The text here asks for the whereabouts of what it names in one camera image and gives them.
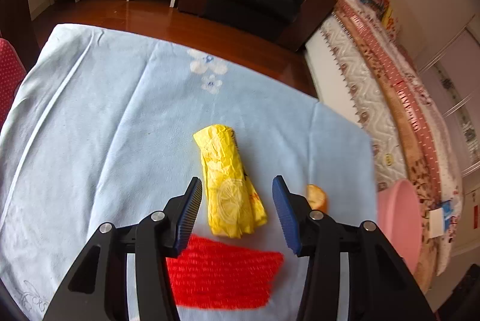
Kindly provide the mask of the yellow plastic wrapper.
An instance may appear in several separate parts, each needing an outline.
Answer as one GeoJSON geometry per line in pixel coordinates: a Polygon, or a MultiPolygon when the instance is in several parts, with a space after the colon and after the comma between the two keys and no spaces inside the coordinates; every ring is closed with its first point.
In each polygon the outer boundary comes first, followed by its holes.
{"type": "Polygon", "coordinates": [[[215,236],[239,239],[268,222],[267,212],[245,172],[235,132],[214,124],[197,131],[208,225],[215,236]]]}

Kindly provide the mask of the red foam net sleeve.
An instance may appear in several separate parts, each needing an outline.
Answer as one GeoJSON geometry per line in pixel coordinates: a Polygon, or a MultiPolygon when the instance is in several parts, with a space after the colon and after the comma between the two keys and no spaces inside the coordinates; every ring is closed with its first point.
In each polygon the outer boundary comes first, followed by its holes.
{"type": "Polygon", "coordinates": [[[180,256],[167,260],[167,267],[178,306],[233,311],[265,306],[283,263],[279,252],[191,236],[180,256]]]}

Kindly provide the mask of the pink plastic trash bin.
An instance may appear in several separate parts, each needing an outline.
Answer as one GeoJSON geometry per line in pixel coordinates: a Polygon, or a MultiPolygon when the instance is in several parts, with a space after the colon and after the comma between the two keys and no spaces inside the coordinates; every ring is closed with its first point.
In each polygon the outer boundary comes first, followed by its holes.
{"type": "Polygon", "coordinates": [[[413,274],[422,247],[422,215],[409,180],[397,180],[377,194],[377,223],[413,274]]]}

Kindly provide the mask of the light blue floral tablecloth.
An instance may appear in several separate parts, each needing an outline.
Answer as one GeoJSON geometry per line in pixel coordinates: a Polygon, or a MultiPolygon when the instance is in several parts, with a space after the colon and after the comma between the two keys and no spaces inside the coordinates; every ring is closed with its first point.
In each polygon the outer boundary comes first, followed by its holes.
{"type": "Polygon", "coordinates": [[[222,59],[131,33],[56,26],[1,128],[1,281],[41,320],[78,253],[103,223],[135,224],[201,176],[193,135],[235,132],[268,222],[241,244],[284,255],[256,310],[180,308],[183,320],[294,320],[307,269],[287,247],[272,200],[282,176],[309,184],[337,221],[377,217],[372,142],[317,99],[222,59]]]}

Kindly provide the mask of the blue white tissue pack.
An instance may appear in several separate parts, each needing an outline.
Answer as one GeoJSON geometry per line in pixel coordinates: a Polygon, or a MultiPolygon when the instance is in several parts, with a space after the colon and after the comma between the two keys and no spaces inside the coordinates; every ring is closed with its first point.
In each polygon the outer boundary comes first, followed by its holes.
{"type": "Polygon", "coordinates": [[[442,202],[438,208],[430,211],[429,214],[429,237],[436,238],[443,236],[451,224],[453,217],[452,200],[442,202]]]}

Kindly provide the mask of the bed with patterned bedding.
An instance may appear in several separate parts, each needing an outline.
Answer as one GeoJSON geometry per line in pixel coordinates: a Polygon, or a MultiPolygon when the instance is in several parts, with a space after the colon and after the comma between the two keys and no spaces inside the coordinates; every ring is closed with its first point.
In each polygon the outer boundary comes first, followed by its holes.
{"type": "Polygon", "coordinates": [[[408,58],[425,39],[402,3],[396,13],[407,29],[390,41],[360,0],[336,1],[306,42],[305,58],[320,100],[370,135],[378,191],[402,179],[416,189],[422,242],[413,275],[427,290],[453,256],[465,191],[447,125],[408,58]],[[450,227],[430,238],[430,211],[448,200],[454,210],[450,227]]]}

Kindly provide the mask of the dark wood nightstand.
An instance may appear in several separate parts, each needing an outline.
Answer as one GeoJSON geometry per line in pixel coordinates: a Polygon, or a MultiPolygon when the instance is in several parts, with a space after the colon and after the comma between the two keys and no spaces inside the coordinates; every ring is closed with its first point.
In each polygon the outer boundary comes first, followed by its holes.
{"type": "Polygon", "coordinates": [[[336,0],[294,0],[298,4],[295,18],[284,28],[276,43],[287,50],[299,51],[333,11],[336,0]]]}

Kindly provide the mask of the yellow red print pillow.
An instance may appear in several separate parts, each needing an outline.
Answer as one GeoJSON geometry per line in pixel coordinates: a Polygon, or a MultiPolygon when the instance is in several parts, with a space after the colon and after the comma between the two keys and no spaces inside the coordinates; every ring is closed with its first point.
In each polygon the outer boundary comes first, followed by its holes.
{"type": "Polygon", "coordinates": [[[402,26],[396,10],[391,5],[389,5],[382,18],[382,25],[390,41],[396,41],[401,32],[402,26]]]}

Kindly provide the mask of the red polka dot cushion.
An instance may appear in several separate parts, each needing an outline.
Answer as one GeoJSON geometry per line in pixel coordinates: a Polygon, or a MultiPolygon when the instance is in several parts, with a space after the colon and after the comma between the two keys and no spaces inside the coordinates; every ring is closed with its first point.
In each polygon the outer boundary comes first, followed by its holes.
{"type": "Polygon", "coordinates": [[[0,39],[0,126],[14,102],[17,89],[26,76],[26,71],[14,47],[4,38],[0,39]]]}

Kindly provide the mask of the white sliding door wardrobe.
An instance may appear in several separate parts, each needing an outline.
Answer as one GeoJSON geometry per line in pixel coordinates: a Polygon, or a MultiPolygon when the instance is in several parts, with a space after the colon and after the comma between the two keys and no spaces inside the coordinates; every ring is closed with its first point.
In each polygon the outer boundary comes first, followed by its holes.
{"type": "Polygon", "coordinates": [[[479,170],[479,17],[470,21],[420,69],[448,126],[463,177],[479,170]]]}

